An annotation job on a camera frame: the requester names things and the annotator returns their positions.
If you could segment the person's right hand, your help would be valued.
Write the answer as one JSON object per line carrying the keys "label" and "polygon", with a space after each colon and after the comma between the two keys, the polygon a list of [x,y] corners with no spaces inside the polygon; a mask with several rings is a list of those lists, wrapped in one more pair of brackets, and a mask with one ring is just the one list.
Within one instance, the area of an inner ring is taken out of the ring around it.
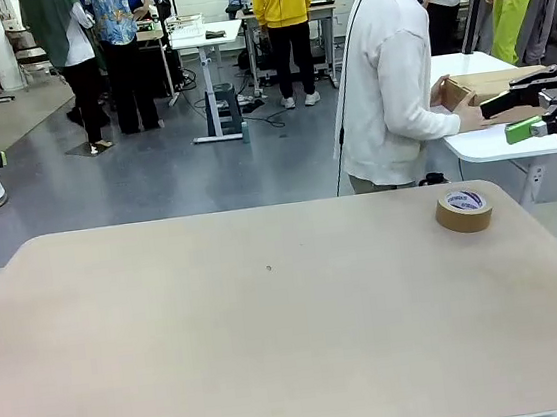
{"label": "person's right hand", "polygon": [[482,108],[478,106],[459,106],[454,113],[460,119],[460,133],[484,130],[492,125],[491,121],[482,115]]}

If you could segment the person's left hand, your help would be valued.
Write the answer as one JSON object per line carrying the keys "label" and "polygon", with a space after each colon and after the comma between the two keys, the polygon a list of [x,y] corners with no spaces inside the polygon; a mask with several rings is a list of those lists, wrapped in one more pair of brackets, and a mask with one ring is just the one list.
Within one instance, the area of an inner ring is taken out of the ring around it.
{"label": "person's left hand", "polygon": [[447,107],[446,104],[446,83],[449,79],[449,75],[443,75],[438,78],[438,80],[434,83],[430,91],[430,108],[437,109],[443,108],[448,112],[452,111],[451,108]]}

